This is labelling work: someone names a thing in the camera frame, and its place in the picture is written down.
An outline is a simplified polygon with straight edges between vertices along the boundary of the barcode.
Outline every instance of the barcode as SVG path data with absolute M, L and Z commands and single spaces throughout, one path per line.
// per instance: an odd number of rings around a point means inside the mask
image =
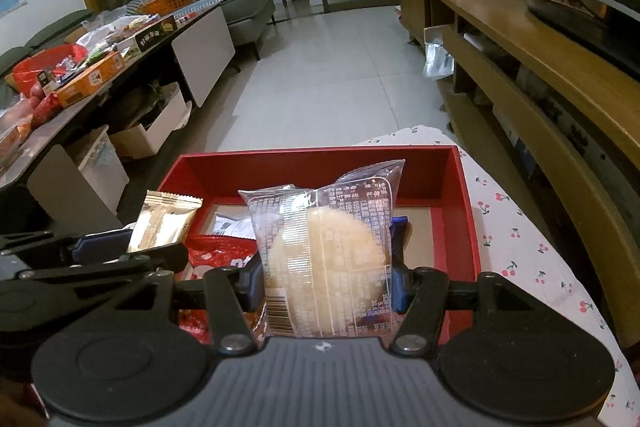
M 284 288 L 265 288 L 264 300 L 267 303 L 267 320 L 274 335 L 295 337 L 291 323 L 287 292 Z

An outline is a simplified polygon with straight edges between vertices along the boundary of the metal screw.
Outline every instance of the metal screw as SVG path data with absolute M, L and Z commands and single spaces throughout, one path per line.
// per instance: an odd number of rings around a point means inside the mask
M 229 354 L 244 351 L 249 346 L 251 346 L 251 339 L 242 333 L 226 335 L 220 341 L 220 347 Z
M 402 351 L 408 353 L 414 353 L 420 351 L 427 345 L 425 338 L 420 335 L 403 335 L 396 340 L 396 346 L 402 349 Z

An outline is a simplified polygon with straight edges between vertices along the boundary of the red snack packet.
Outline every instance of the red snack packet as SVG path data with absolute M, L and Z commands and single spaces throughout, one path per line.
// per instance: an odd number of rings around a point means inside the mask
M 187 279 L 202 279 L 204 274 L 220 266 L 245 266 L 258 251 L 253 239 L 225 235 L 189 235 L 184 242 L 189 250 L 190 274 Z M 257 328 L 258 314 L 245 313 L 249 327 Z M 200 343 L 210 344 L 205 310 L 180 310 L 180 329 L 191 333 Z

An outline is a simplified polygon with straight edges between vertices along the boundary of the cherry pattern tablecloth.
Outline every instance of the cherry pattern tablecloth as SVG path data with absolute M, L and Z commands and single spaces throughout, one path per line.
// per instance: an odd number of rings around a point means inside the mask
M 438 144 L 457 145 L 440 130 L 420 125 L 358 145 Z M 616 378 L 598 418 L 610 427 L 639 427 L 640 390 L 589 294 L 509 195 L 458 148 L 478 234 L 482 270 L 501 273 L 601 341 L 616 364 Z

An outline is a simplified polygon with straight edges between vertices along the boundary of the gray ottoman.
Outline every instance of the gray ottoman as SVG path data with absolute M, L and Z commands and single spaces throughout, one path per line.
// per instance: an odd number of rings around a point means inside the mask
M 220 6 L 234 45 L 251 43 L 256 60 L 260 60 L 256 42 L 273 18 L 273 0 L 226 0 Z

